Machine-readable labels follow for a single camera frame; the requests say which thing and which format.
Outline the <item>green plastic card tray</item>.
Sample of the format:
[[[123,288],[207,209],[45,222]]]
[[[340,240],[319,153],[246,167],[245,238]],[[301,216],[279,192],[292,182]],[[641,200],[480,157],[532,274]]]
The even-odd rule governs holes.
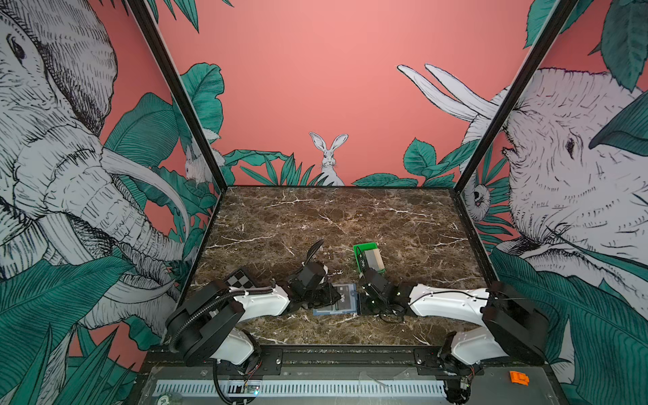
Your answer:
[[[353,248],[354,248],[354,257],[358,267],[359,274],[363,275],[365,271],[370,269],[367,266],[364,251],[378,248],[378,245],[374,242],[370,242],[370,243],[354,245]]]

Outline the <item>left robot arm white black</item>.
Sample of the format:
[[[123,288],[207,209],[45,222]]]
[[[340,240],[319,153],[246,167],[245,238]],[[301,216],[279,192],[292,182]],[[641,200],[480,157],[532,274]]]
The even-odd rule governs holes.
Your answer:
[[[169,349],[187,366],[210,359],[228,362],[249,375],[262,362],[262,350],[238,324],[260,317],[280,317],[300,309],[335,305],[342,295],[328,281],[327,267],[304,263],[285,281],[268,287],[244,288],[214,281],[176,309],[165,325]]]

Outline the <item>blue leather card holder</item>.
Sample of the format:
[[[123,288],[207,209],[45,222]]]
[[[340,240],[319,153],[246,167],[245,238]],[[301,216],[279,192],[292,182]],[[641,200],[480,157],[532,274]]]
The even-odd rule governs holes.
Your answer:
[[[356,285],[354,283],[336,283],[333,285],[341,298],[333,305],[313,310],[313,315],[359,315],[359,299]]]

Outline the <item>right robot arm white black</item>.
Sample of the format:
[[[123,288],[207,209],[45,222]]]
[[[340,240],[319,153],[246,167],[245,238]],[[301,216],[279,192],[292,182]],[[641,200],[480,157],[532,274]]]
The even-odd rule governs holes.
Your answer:
[[[441,317],[476,326],[451,332],[437,354],[437,363],[459,374],[493,359],[513,359],[531,366],[546,361],[549,320],[531,300],[501,281],[476,290],[435,288],[417,283],[390,283],[368,268],[361,286],[378,315]]]

